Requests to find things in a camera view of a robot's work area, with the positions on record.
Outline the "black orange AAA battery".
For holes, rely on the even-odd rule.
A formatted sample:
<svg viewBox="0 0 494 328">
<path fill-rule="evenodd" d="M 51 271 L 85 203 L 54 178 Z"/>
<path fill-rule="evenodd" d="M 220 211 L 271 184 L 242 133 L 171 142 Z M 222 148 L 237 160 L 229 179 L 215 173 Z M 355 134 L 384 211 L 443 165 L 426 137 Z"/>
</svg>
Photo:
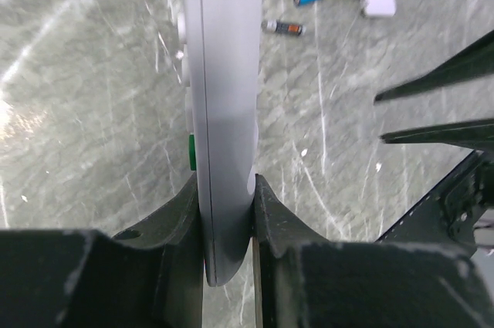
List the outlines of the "black orange AAA battery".
<svg viewBox="0 0 494 328">
<path fill-rule="evenodd" d="M 306 27 L 297 23 L 281 22 L 279 20 L 265 20 L 262 21 L 262 30 L 280 35 L 301 36 L 305 33 Z"/>
</svg>

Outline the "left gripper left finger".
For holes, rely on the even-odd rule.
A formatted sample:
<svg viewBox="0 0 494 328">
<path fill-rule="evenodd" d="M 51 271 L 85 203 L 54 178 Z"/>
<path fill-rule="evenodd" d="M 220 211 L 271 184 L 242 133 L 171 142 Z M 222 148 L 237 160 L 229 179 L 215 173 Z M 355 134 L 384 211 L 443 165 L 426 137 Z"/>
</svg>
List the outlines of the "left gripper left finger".
<svg viewBox="0 0 494 328">
<path fill-rule="evenodd" d="M 200 327 L 203 252 L 196 178 L 144 220 L 1 233 L 3 327 Z"/>
</svg>

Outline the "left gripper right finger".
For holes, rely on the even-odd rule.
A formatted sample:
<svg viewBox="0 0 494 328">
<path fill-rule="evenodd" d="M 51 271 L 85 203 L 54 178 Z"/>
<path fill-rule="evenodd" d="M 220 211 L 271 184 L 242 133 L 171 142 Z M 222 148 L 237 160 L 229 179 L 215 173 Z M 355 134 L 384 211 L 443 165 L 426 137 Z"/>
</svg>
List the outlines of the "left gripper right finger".
<svg viewBox="0 0 494 328">
<path fill-rule="evenodd" d="M 259 327 L 487 327 L 490 293 L 467 252 L 430 242 L 331 242 L 255 179 Z"/>
</svg>

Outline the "grey white remote control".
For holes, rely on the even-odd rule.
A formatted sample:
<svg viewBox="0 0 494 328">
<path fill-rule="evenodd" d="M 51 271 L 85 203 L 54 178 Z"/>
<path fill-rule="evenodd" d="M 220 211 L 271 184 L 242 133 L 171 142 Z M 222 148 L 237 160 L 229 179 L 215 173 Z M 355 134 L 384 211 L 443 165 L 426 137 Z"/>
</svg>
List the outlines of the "grey white remote control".
<svg viewBox="0 0 494 328">
<path fill-rule="evenodd" d="M 210 286 L 237 273 L 250 239 L 261 22 L 262 0 L 183 0 L 177 16 Z"/>
</svg>

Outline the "white battery cover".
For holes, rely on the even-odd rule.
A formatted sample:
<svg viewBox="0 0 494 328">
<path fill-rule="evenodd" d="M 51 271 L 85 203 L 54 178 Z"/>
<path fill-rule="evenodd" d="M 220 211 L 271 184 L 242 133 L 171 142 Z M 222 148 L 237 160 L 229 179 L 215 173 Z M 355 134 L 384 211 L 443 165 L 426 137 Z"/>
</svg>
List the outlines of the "white battery cover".
<svg viewBox="0 0 494 328">
<path fill-rule="evenodd" d="M 360 9 L 367 18 L 390 18 L 397 11 L 396 0 L 360 0 Z"/>
</svg>

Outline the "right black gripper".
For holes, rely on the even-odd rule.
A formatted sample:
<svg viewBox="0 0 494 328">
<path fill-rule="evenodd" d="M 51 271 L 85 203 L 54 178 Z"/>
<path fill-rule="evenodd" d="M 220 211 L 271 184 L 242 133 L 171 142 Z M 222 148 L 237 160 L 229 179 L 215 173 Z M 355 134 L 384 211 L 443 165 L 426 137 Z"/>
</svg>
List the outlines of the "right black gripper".
<svg viewBox="0 0 494 328">
<path fill-rule="evenodd" d="M 378 93 L 375 103 L 493 75 L 493 31 L 432 71 Z M 493 149 L 493 118 L 386 133 L 386 144 L 448 144 Z M 473 151 L 377 240 L 475 247 L 474 225 L 493 208 L 493 155 Z"/>
</svg>

